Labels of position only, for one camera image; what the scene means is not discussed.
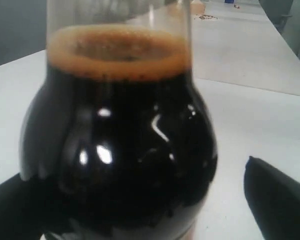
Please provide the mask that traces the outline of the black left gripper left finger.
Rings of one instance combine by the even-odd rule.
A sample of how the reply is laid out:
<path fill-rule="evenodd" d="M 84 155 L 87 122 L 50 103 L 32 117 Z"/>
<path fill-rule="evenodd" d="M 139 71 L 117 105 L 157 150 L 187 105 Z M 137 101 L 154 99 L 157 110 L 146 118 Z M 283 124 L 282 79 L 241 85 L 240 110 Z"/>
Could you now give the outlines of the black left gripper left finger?
<path fill-rule="evenodd" d="M 50 179 L 23 181 L 15 175 L 0 184 L 0 240 L 38 240 L 65 232 L 61 200 Z"/>

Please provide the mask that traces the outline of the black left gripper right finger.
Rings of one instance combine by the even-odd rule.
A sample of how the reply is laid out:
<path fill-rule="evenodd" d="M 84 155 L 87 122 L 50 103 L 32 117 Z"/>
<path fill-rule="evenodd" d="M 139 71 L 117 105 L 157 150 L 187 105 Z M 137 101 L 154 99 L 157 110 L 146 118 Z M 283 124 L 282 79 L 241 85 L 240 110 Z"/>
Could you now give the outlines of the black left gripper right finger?
<path fill-rule="evenodd" d="M 300 183 L 260 158 L 250 156 L 244 195 L 266 240 L 300 240 Z"/>

